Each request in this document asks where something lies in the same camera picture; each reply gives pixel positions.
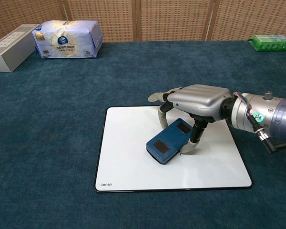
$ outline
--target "robotic arm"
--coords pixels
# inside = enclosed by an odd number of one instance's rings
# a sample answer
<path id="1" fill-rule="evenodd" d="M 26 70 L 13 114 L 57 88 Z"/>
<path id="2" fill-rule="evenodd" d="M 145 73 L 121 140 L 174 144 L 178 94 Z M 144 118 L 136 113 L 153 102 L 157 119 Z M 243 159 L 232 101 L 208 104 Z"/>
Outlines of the robotic arm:
<path id="1" fill-rule="evenodd" d="M 234 128 L 257 134 L 270 153 L 286 148 L 286 99 L 275 98 L 271 92 L 264 96 L 234 92 L 231 96 L 227 88 L 195 84 L 148 98 L 150 102 L 158 100 L 164 102 L 158 110 L 162 128 L 168 126 L 166 113 L 173 108 L 187 112 L 195 121 L 181 154 L 195 149 L 208 123 L 223 119 Z"/>

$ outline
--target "teal carpet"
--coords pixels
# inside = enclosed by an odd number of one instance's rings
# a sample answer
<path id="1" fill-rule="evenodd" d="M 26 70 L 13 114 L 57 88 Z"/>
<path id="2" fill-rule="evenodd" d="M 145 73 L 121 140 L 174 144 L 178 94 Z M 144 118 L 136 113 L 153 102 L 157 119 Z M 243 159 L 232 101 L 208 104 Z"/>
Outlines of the teal carpet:
<path id="1" fill-rule="evenodd" d="M 286 98 L 286 52 L 248 42 L 104 43 L 96 59 L 31 55 L 0 73 L 0 229 L 286 229 L 286 151 L 232 135 L 250 189 L 100 194 L 106 109 L 191 84 Z"/>

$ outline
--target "woven screen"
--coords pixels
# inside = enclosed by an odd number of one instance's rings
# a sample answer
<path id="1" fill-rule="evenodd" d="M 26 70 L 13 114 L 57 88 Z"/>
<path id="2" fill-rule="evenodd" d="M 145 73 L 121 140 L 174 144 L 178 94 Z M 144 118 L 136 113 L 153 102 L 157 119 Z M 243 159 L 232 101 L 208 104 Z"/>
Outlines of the woven screen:
<path id="1" fill-rule="evenodd" d="M 56 0 L 0 0 L 0 38 L 21 24 L 63 20 Z"/>
<path id="2" fill-rule="evenodd" d="M 142 40 L 201 40 L 209 3 L 210 0 L 142 0 Z"/>
<path id="3" fill-rule="evenodd" d="M 133 41 L 132 0 L 68 0 L 73 20 L 98 21 L 104 42 Z"/>
<path id="4" fill-rule="evenodd" d="M 286 0 L 221 0 L 214 21 L 208 40 L 247 40 L 257 34 L 286 36 Z"/>

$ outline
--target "white mouse pad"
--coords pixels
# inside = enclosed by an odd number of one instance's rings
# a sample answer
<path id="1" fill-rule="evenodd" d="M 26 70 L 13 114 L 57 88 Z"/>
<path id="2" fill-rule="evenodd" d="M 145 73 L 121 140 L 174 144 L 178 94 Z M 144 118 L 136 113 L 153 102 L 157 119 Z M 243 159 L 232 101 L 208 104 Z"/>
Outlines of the white mouse pad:
<path id="1" fill-rule="evenodd" d="M 168 124 L 189 114 L 173 109 Z M 250 187 L 252 182 L 225 120 L 208 124 L 192 154 L 157 162 L 146 143 L 162 131 L 158 106 L 107 110 L 95 178 L 98 192 Z"/>

